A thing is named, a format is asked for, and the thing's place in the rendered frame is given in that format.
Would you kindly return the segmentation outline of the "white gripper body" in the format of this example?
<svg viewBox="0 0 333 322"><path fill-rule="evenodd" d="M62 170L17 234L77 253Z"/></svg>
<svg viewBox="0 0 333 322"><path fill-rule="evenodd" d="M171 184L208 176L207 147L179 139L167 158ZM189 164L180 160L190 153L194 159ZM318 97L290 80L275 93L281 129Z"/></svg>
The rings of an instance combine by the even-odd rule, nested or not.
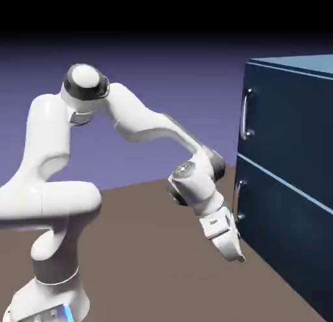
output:
<svg viewBox="0 0 333 322"><path fill-rule="evenodd" d="M244 262L245 257L241 251L238 232L235 228L214 237L212 243L228 262Z"/></svg>

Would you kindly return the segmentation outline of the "dark blue cabinet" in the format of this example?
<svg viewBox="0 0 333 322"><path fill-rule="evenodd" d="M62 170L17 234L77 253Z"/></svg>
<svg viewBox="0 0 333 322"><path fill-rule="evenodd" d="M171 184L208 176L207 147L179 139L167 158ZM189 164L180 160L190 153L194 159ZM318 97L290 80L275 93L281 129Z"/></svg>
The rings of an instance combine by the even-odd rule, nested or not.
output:
<svg viewBox="0 0 333 322"><path fill-rule="evenodd" d="M234 210L245 242L333 322L333 54L246 63Z"/></svg>

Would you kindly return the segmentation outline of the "large dark blue cabinet door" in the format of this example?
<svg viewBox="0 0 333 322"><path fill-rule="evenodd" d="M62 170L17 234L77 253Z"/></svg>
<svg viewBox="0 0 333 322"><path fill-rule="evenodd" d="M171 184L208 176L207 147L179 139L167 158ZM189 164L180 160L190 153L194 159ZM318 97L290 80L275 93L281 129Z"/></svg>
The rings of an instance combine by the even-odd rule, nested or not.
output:
<svg viewBox="0 0 333 322"><path fill-rule="evenodd" d="M248 63L239 153L333 209L333 78Z"/></svg>

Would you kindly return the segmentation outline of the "small dark blue cabinet door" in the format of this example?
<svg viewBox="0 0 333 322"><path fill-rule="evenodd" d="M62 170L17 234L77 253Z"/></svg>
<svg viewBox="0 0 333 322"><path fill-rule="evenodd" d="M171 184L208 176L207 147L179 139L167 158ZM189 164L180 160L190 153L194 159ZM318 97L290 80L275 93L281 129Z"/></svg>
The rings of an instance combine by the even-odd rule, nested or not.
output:
<svg viewBox="0 0 333 322"><path fill-rule="evenodd" d="M333 322L333 209L238 155L241 237L316 312Z"/></svg>

